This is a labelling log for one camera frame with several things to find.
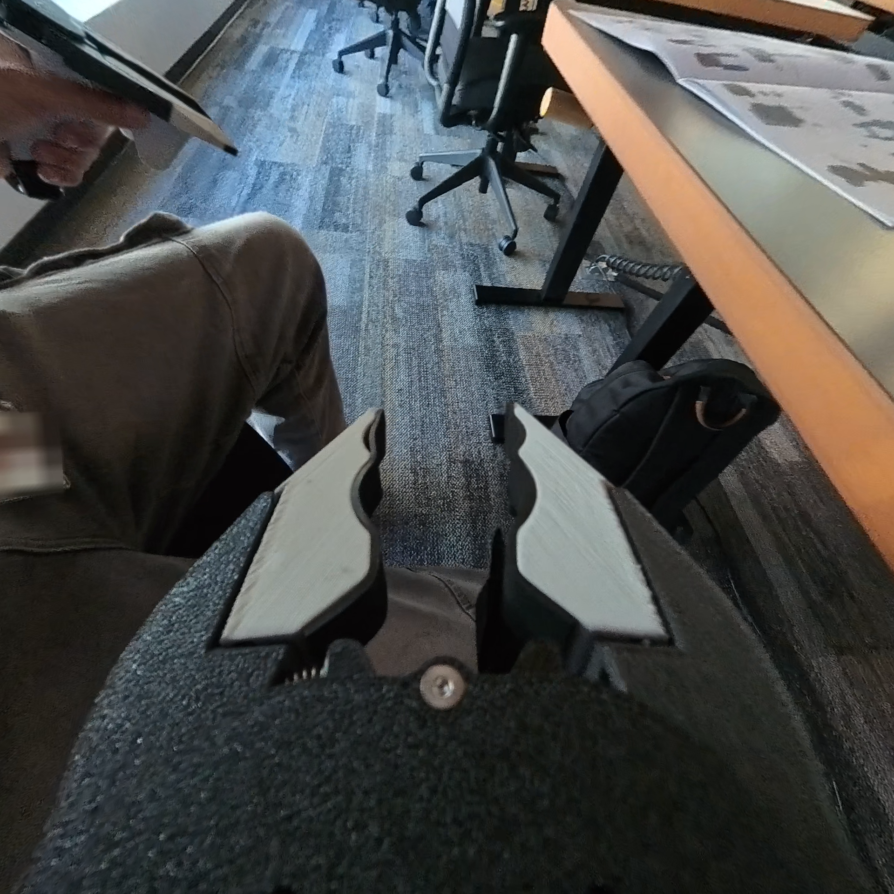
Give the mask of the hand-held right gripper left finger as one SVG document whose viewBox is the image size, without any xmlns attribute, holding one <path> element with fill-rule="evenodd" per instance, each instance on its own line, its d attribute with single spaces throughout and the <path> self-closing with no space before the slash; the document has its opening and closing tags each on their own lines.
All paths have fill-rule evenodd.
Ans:
<svg viewBox="0 0 894 894">
<path fill-rule="evenodd" d="M 371 408 L 277 488 L 221 645 L 368 643 L 382 628 L 387 593 L 372 515 L 385 451 L 385 413 Z"/>
</svg>

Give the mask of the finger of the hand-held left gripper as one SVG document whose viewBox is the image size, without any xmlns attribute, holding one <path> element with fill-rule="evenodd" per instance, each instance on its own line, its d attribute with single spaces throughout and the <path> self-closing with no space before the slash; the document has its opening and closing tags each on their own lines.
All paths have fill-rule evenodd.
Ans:
<svg viewBox="0 0 894 894">
<path fill-rule="evenodd" d="M 231 139 L 200 108 L 195 109 L 178 99 L 169 106 L 166 117 L 151 113 L 151 156 L 176 156 L 193 138 L 231 156 L 239 154 Z"/>
</svg>

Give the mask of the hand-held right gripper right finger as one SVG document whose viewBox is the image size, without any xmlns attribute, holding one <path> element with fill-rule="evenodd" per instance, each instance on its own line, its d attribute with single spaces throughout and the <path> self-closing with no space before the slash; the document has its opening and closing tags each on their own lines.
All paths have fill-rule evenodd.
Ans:
<svg viewBox="0 0 894 894">
<path fill-rule="evenodd" d="M 506 674 L 546 643 L 562 669 L 626 684 L 608 644 L 672 642 L 611 485 L 517 403 L 504 413 L 508 527 L 478 597 L 478 671 Z"/>
</svg>

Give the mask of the black desk leg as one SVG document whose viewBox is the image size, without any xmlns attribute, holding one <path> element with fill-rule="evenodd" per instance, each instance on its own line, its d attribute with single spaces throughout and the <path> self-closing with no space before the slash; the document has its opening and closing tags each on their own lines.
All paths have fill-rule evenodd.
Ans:
<svg viewBox="0 0 894 894">
<path fill-rule="evenodd" d="M 604 140 L 599 140 L 542 286 L 534 289 L 476 285 L 475 305 L 623 310 L 624 303 L 614 292 L 571 289 L 622 174 L 623 168 L 616 156 Z"/>
<path fill-rule="evenodd" d="M 656 301 L 656 307 L 616 359 L 611 372 L 635 361 L 663 367 L 711 319 L 714 310 L 694 276 L 682 264 L 645 264 L 609 255 L 598 260 L 615 282 Z"/>
</svg>

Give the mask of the person's left hand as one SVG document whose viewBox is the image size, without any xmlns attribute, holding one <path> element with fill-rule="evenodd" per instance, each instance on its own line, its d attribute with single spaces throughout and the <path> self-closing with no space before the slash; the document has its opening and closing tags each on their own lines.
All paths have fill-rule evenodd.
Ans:
<svg viewBox="0 0 894 894">
<path fill-rule="evenodd" d="M 30 139 L 39 178 L 78 186 L 114 129 L 142 129 L 149 113 L 104 91 L 34 67 L 13 40 L 1 39 L 1 174 L 13 172 L 12 144 Z"/>
</svg>

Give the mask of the dark backpack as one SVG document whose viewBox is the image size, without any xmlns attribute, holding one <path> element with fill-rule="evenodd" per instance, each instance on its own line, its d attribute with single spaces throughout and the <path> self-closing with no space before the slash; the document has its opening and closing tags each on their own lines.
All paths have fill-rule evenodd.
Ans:
<svg viewBox="0 0 894 894">
<path fill-rule="evenodd" d="M 727 359 L 657 370 L 623 364 L 585 386 L 552 430 L 668 532 L 780 407 L 754 371 Z"/>
</svg>

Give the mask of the black office chair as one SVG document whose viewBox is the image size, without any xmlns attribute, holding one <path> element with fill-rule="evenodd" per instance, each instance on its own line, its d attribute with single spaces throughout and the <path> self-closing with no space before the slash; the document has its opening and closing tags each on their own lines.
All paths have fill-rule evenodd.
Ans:
<svg viewBox="0 0 894 894">
<path fill-rule="evenodd" d="M 390 92 L 390 77 L 393 67 L 399 60 L 401 52 L 423 62 L 427 49 L 427 41 L 422 37 L 420 9 L 421 1 L 369 1 L 378 13 L 383 10 L 388 18 L 386 28 L 374 35 L 361 39 L 340 49 L 332 60 L 335 73 L 344 72 L 343 58 L 352 54 L 364 54 L 374 59 L 375 51 L 383 48 L 386 51 L 382 59 L 376 92 L 387 97 Z"/>
<path fill-rule="evenodd" d="M 422 154 L 410 177 L 424 180 L 427 163 L 448 164 L 456 171 L 422 194 L 406 213 L 415 227 L 425 225 L 423 210 L 435 199 L 477 181 L 482 194 L 492 192 L 506 224 L 499 251 L 514 254 L 519 226 L 506 183 L 518 184 L 547 199 L 543 217 L 557 219 L 561 196 L 545 177 L 561 178 L 553 166 L 519 162 L 533 152 L 541 101 L 564 82 L 542 49 L 549 2 L 503 2 L 490 14 L 490 2 L 437 2 L 429 32 L 426 75 L 433 84 L 442 128 L 473 126 L 486 135 L 478 150 Z"/>
</svg>

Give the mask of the open instruction manual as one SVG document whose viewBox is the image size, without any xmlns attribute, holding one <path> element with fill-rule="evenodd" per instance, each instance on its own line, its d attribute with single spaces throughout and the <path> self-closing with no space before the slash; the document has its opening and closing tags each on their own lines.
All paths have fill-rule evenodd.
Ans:
<svg viewBox="0 0 894 894">
<path fill-rule="evenodd" d="M 574 15 L 654 55 L 677 84 L 892 228 L 892 61 L 594 7 Z"/>
</svg>

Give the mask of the long wooden table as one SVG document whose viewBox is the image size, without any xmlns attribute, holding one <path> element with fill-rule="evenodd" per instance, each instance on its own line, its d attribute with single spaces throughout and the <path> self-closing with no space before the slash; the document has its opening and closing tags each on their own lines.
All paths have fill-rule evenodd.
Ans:
<svg viewBox="0 0 894 894">
<path fill-rule="evenodd" d="M 678 8 L 850 43 L 874 23 L 873 15 L 833 1 L 669 1 Z"/>
</svg>

